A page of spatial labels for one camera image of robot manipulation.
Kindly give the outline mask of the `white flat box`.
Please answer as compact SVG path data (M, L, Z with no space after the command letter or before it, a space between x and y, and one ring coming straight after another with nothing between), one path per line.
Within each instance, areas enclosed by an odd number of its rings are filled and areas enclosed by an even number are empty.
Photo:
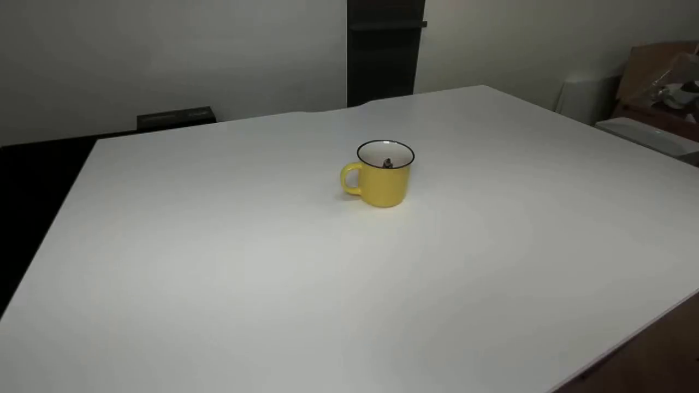
M699 152L699 142L637 121L632 118L601 119L597 128L670 157L685 157Z

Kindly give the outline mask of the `yellow enamel mug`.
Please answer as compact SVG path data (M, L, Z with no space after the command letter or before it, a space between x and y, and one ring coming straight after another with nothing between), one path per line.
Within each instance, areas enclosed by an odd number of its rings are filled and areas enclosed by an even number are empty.
M341 187L372 206L395 206L409 191L414 151L399 139L367 139L355 147L355 159L341 168Z

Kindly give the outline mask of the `black chair back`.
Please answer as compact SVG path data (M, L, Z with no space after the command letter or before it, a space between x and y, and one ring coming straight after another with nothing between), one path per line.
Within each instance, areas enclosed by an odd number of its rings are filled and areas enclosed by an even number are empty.
M191 107L191 109L174 109L174 110L159 110L159 112L142 112L138 118L138 128L164 130L164 128L210 123L213 119L216 115L210 107Z

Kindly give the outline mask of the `dark vertical pillar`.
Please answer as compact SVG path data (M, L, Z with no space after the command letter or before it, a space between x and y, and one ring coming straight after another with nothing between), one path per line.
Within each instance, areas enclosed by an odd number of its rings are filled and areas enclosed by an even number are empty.
M346 0L346 104L414 87L425 0Z

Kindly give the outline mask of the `brown cardboard box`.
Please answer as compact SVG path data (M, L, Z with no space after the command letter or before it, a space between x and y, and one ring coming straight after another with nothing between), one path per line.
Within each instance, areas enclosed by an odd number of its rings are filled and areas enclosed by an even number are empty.
M696 52L696 42L636 46L615 90L614 112L699 142L694 97L685 97L687 110L661 104L683 83L699 79Z

